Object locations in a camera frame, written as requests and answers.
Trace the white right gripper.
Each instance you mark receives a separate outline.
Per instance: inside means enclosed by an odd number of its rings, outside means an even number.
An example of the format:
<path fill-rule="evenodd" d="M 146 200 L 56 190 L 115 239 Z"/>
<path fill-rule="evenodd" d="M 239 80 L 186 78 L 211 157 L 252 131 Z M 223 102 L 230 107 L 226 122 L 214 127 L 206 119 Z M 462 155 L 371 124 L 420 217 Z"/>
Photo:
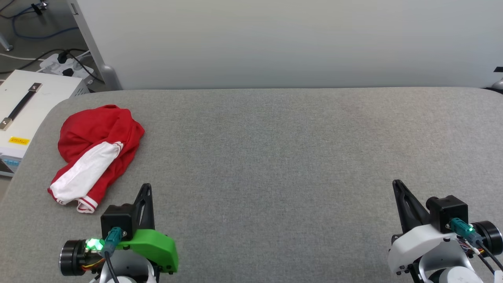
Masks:
<path fill-rule="evenodd" d="M 481 277 L 470 263 L 478 258 L 454 232 L 440 233 L 429 224 L 429 212 L 401 180 L 393 180 L 401 236 L 395 236 L 388 253 L 388 267 L 397 275 L 410 274 L 415 281 L 479 281 Z M 494 280 L 503 281 L 496 270 Z"/>

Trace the grey partition foot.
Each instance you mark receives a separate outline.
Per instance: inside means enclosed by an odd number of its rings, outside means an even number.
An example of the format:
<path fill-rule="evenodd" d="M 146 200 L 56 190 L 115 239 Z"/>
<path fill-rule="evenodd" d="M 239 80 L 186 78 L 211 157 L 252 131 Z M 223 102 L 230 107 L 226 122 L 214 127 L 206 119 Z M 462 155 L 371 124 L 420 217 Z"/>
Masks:
<path fill-rule="evenodd" d="M 110 91 L 122 91 L 123 88 L 118 79 L 118 76 L 115 70 L 106 64 L 103 64 L 99 67 L 100 74 L 102 75 L 103 81 L 106 84 L 106 87 Z"/>
<path fill-rule="evenodd" d="M 494 72 L 500 72 L 503 74 L 503 66 L 497 66 L 494 69 Z M 503 77 L 491 86 L 491 90 L 503 94 Z"/>

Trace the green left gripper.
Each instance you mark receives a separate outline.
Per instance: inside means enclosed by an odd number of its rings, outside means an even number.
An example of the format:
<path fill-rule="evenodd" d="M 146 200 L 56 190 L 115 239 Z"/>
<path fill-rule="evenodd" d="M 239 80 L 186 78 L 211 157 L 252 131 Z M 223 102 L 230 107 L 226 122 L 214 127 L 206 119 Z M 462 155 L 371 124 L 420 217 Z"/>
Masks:
<path fill-rule="evenodd" d="M 117 276 L 160 276 L 178 271 L 178 253 L 172 238 L 153 229 L 152 186 L 144 183 L 134 201 L 134 220 L 139 230 L 129 241 L 121 240 L 111 256 Z M 67 241 L 61 249 L 63 276 L 111 276 L 101 255 L 104 239 Z"/>

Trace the black clamp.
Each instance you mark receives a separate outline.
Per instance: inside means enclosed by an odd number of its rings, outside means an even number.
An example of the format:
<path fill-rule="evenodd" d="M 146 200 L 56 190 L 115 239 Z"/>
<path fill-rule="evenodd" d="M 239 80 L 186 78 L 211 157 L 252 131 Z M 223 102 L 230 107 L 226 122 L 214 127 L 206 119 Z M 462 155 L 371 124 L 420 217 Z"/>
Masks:
<path fill-rule="evenodd" d="M 48 5 L 49 5 L 48 0 L 39 0 L 39 3 L 31 4 L 31 9 L 34 13 L 41 16 L 48 9 Z"/>

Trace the white power strip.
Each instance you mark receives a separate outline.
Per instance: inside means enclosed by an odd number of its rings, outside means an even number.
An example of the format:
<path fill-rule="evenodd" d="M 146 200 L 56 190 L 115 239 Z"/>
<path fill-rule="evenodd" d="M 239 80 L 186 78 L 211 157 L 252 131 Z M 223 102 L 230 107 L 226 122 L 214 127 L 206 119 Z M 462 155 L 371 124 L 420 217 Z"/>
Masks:
<path fill-rule="evenodd" d="M 95 75 L 95 70 L 77 62 L 81 59 L 82 56 L 74 57 L 68 52 L 52 54 L 40 63 L 40 70 L 38 72 L 80 78 L 87 85 L 93 84 L 95 79 L 92 75 Z"/>

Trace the white equipment box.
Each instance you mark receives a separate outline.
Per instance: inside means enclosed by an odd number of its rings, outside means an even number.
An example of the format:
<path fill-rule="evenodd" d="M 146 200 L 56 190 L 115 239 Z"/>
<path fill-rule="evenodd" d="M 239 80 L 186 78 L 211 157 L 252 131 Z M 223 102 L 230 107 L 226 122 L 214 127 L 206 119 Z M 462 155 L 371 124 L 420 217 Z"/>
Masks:
<path fill-rule="evenodd" d="M 15 70 L 7 79 L 0 79 L 0 122 L 9 116 L 34 83 L 42 84 L 39 91 L 25 105 L 7 131 L 0 131 L 0 176 L 14 176 L 30 145 L 8 143 L 11 136 L 29 139 L 31 143 L 53 107 L 63 100 L 90 92 L 80 78 Z"/>

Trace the white partition panel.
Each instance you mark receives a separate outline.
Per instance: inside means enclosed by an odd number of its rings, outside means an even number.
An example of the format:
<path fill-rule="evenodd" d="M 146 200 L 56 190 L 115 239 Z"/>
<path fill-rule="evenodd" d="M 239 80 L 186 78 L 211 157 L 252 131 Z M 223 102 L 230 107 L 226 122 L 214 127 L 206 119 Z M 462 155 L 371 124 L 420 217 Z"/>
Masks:
<path fill-rule="evenodd" d="M 68 0 L 124 90 L 499 81 L 503 0 Z"/>

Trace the red and white basketball jersey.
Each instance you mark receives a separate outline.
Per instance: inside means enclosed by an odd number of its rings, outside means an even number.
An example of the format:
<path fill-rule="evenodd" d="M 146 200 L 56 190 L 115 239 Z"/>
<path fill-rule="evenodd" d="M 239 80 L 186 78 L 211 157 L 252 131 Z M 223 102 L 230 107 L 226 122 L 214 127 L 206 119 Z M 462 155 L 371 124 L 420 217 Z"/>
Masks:
<path fill-rule="evenodd" d="M 48 193 L 58 204 L 76 203 L 79 213 L 94 213 L 106 190 L 133 161 L 144 134 L 131 111 L 116 105 L 70 115 L 57 144 L 66 165 L 56 173 Z"/>

